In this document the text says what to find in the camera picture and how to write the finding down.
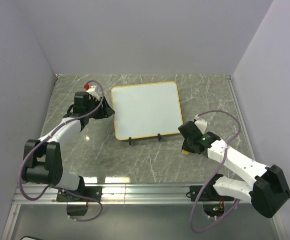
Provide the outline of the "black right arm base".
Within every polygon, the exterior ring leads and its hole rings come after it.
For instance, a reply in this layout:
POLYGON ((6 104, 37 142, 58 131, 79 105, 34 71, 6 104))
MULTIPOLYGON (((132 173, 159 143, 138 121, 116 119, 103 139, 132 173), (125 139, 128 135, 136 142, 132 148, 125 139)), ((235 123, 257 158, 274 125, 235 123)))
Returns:
MULTIPOLYGON (((191 185, 186 197, 194 202, 202 188, 202 185, 191 185)), ((211 218, 221 217, 225 213, 225 202, 233 202, 230 196, 219 195, 211 186, 207 186, 202 192, 198 202, 202 203, 204 213, 211 218)))

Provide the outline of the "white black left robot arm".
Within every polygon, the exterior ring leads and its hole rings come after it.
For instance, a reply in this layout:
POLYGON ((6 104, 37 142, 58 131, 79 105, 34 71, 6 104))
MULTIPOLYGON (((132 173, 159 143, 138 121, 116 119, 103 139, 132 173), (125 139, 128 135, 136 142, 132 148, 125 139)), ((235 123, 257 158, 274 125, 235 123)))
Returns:
POLYGON ((30 201, 39 199, 24 192, 22 183, 26 182, 64 191, 74 201, 90 199, 92 192, 86 188, 84 178, 63 170, 61 149, 86 127, 90 119, 101 120, 114 113, 105 96, 88 91, 76 92, 74 103, 61 122, 40 139, 30 139, 25 143, 23 162, 18 173, 21 194, 30 201))

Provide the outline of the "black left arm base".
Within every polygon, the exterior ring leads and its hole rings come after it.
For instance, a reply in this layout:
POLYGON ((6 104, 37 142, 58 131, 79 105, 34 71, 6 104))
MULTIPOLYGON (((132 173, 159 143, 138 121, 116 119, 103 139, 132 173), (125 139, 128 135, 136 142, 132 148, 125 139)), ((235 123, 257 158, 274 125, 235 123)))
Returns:
POLYGON ((98 218, 103 212, 101 203, 102 187, 86 186, 82 192, 58 190, 56 202, 66 204, 68 217, 77 222, 88 222, 98 218), (92 203, 99 204, 99 212, 92 218, 82 219, 90 209, 92 203))

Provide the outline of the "yellow black whiteboard eraser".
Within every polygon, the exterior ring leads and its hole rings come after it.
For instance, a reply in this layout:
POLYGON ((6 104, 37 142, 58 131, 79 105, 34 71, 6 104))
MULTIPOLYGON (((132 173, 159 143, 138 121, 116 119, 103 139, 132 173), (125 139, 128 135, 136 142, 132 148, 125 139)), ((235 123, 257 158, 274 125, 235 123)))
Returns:
POLYGON ((182 153, 185 154, 185 155, 189 155, 190 153, 186 150, 182 150, 182 153))

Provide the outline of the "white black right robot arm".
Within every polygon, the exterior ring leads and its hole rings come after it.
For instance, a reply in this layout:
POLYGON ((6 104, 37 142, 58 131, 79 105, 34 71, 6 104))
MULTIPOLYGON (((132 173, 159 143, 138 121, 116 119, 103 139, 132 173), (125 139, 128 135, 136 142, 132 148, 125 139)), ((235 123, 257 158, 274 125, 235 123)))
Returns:
POLYGON ((146 107, 128 108, 118 105, 115 108, 114 127, 120 147, 101 149, 105 155, 102 162, 105 170, 122 168, 129 172, 139 170, 147 163, 155 182, 161 182, 162 170, 155 170, 154 164, 159 157, 167 163, 188 161, 191 168, 174 175, 206 175, 203 185, 192 185, 187 197, 192 202, 218 202, 208 213, 222 218, 225 216, 224 201, 245 201, 252 204, 261 215, 271 218, 290 198, 290 189, 281 168, 266 166, 245 156, 231 147, 230 140, 223 140, 217 134, 206 131, 207 122, 198 114, 192 121, 178 127, 181 134, 175 142, 160 142, 138 148, 133 132, 142 133, 153 125, 161 127, 177 126, 178 121, 166 112, 146 107))

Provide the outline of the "yellow framed whiteboard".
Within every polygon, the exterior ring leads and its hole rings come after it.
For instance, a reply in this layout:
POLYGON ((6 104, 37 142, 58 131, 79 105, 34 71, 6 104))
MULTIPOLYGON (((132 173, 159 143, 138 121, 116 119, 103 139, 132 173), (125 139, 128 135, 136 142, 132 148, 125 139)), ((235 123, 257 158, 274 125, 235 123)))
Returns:
POLYGON ((111 89, 115 137, 119 141, 177 135, 183 124, 174 81, 115 86, 111 89))

